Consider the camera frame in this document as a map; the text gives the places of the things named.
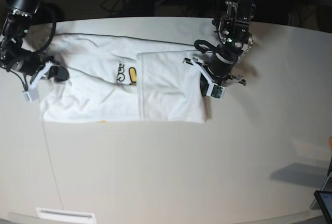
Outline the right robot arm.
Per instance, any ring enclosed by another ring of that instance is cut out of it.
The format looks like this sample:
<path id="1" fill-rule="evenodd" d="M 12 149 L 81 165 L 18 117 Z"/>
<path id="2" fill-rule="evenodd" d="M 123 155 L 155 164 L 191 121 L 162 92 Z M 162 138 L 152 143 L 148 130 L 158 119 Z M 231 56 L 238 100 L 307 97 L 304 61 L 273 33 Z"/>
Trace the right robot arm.
<path id="1" fill-rule="evenodd" d="M 6 0 L 9 12 L 1 30 L 1 68 L 13 73 L 21 80 L 24 93 L 31 100 L 38 82 L 42 79 L 53 79 L 56 83 L 71 82 L 81 95 L 96 96 L 98 93 L 110 93 L 119 84 L 100 77 L 94 77 L 84 72 L 78 72 L 74 77 L 67 66 L 54 60 L 50 55 L 44 55 L 56 36 L 57 17 L 53 9 L 42 5 L 43 0 Z M 51 31 L 48 40 L 35 51 L 22 48 L 24 37 L 29 31 L 32 19 L 42 8 L 51 17 Z"/>

